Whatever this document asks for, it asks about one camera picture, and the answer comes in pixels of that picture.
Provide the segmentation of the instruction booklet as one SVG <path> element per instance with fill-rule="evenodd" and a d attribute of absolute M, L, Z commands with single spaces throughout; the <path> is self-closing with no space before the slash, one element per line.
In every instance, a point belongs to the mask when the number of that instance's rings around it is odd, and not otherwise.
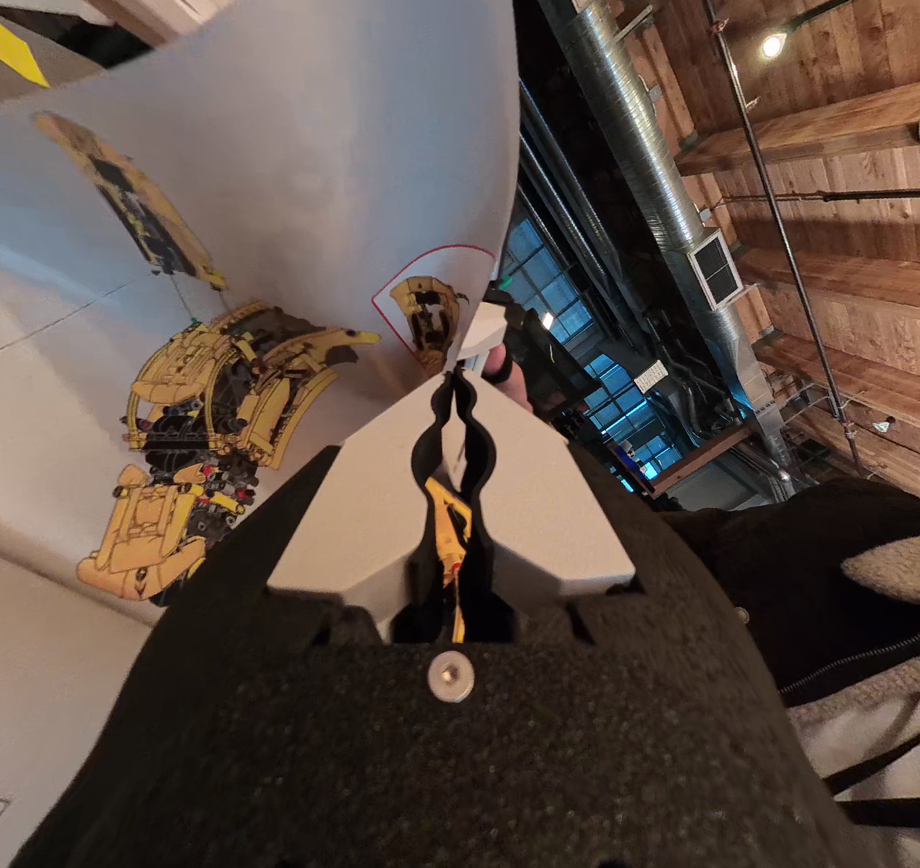
<path fill-rule="evenodd" d="M 154 621 L 452 363 L 509 226 L 512 0 L 238 0 L 2 112 L 2 562 Z"/>

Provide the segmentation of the silver ventilation duct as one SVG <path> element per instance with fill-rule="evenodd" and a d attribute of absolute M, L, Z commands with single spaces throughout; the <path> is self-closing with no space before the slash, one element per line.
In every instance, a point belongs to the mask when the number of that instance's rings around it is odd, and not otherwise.
<path fill-rule="evenodd" d="M 608 0 L 541 0 L 586 101 L 733 398 L 776 465 L 791 462 L 779 408 L 737 303 L 743 285 L 720 230 L 707 230 Z"/>

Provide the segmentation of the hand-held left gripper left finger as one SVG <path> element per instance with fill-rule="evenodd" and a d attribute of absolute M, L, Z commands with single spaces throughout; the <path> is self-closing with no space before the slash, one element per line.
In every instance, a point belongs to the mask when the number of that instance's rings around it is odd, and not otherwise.
<path fill-rule="evenodd" d="M 426 381 L 343 441 L 268 579 L 283 598 L 367 612 L 386 644 L 441 598 L 436 511 L 454 373 Z"/>

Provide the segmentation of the large paned window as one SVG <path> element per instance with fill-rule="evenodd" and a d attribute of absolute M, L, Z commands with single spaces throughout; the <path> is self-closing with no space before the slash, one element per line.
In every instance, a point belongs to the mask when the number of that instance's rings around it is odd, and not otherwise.
<path fill-rule="evenodd" d="M 673 436 L 627 369 L 632 354 L 619 354 L 592 310 L 581 267 L 521 210 L 512 217 L 500 288 L 525 310 L 535 310 L 546 332 L 599 382 L 578 408 L 586 422 L 581 431 L 599 435 L 605 446 L 624 448 L 650 482 L 681 460 Z"/>

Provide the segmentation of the yellow flat brick piece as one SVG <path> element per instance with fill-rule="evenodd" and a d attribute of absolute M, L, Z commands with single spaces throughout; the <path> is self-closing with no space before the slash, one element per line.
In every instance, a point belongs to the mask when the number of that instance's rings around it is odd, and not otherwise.
<path fill-rule="evenodd" d="M 1 63 L 33 84 L 44 89 L 51 87 L 26 41 L 3 24 L 1 24 Z"/>

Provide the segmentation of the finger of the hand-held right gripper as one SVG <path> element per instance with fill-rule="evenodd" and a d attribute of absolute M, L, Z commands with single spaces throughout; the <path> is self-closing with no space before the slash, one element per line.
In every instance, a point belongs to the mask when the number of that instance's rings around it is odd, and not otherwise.
<path fill-rule="evenodd" d="M 481 303 L 474 313 L 458 352 L 458 363 L 474 374 L 482 374 L 489 352 L 501 345 L 508 327 L 502 303 Z"/>

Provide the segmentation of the person's right hand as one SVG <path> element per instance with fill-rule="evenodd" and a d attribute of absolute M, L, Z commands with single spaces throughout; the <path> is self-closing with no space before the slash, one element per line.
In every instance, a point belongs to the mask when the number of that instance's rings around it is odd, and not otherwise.
<path fill-rule="evenodd" d="M 496 345 L 489 350 L 481 376 L 512 402 L 534 413 L 528 399 L 523 369 L 514 361 L 506 345 Z"/>

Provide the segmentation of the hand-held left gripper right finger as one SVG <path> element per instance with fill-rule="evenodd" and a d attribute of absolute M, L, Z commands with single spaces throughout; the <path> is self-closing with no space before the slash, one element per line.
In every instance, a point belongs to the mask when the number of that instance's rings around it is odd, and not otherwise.
<path fill-rule="evenodd" d="M 465 642 L 511 640 L 521 614 L 632 586 L 636 567 L 569 441 L 476 374 L 449 380 L 444 465 L 471 514 L 454 577 Z"/>

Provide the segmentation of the person's black cream-lined jacket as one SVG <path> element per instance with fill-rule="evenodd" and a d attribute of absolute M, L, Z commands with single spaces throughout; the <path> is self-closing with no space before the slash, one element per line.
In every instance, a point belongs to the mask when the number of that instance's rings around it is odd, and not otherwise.
<path fill-rule="evenodd" d="M 838 478 L 663 519 L 741 615 L 868 866 L 919 865 L 919 499 Z"/>

